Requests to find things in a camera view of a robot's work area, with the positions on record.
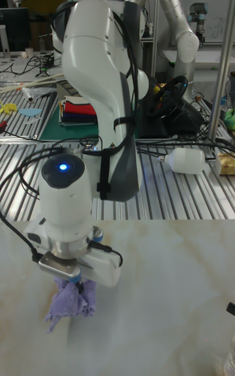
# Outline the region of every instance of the yellow object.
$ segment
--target yellow object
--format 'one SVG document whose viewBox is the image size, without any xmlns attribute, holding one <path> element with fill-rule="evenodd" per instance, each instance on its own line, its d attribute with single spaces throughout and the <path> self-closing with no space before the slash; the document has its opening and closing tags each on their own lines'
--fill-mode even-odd
<svg viewBox="0 0 235 376">
<path fill-rule="evenodd" d="M 1 103 L 1 109 L 0 109 L 0 114 L 2 114 L 3 112 L 5 114 L 10 114 L 10 111 L 11 110 L 15 110 L 17 111 L 17 106 L 14 104 L 14 103 L 6 103 L 6 104 L 3 104 L 2 101 L 0 101 Z"/>
<path fill-rule="evenodd" d="M 160 88 L 158 86 L 154 86 L 153 91 L 155 94 L 159 92 Z"/>
<path fill-rule="evenodd" d="M 219 174 L 235 175 L 235 159 L 229 154 L 219 153 L 215 160 L 215 168 Z"/>
</svg>

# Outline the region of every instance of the green object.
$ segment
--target green object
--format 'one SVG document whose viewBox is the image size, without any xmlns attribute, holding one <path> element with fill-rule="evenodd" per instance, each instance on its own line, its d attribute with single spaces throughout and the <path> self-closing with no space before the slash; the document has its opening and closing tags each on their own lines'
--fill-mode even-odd
<svg viewBox="0 0 235 376">
<path fill-rule="evenodd" d="M 59 124 L 59 107 L 55 109 L 52 117 L 49 119 L 44 128 L 41 140 L 65 140 L 68 138 L 83 138 L 87 135 L 98 135 L 97 125 L 76 125 L 70 127 L 62 127 Z"/>
<path fill-rule="evenodd" d="M 235 108 L 227 110 L 225 114 L 225 125 L 227 129 L 235 131 Z"/>
</svg>

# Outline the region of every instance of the red fabric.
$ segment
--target red fabric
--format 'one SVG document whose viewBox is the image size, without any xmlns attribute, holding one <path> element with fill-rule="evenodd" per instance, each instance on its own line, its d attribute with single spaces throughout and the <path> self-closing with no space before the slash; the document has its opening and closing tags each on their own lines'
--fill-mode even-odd
<svg viewBox="0 0 235 376">
<path fill-rule="evenodd" d="M 88 104 L 73 104 L 71 102 L 65 103 L 64 112 L 70 114 L 80 114 L 80 115 L 96 115 L 95 110 L 92 105 Z"/>
</svg>

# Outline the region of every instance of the blue led light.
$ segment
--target blue led light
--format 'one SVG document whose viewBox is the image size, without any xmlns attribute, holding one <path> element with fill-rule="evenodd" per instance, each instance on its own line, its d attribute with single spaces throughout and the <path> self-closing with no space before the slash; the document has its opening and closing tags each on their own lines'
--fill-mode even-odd
<svg viewBox="0 0 235 376">
<path fill-rule="evenodd" d="M 68 166 L 63 163 L 63 164 L 59 165 L 59 169 L 60 169 L 60 171 L 64 172 L 64 171 L 66 171 L 68 169 Z"/>
</svg>

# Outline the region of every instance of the green cutting mat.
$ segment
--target green cutting mat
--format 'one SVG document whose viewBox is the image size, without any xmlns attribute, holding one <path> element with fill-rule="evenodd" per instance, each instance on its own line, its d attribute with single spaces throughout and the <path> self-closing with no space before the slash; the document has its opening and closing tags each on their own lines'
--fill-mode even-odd
<svg viewBox="0 0 235 376">
<path fill-rule="evenodd" d="M 59 124 L 59 107 L 57 107 L 43 130 L 40 139 L 48 141 L 66 140 L 68 138 L 83 138 L 84 136 L 95 134 L 98 134 L 97 125 L 62 127 Z"/>
</svg>

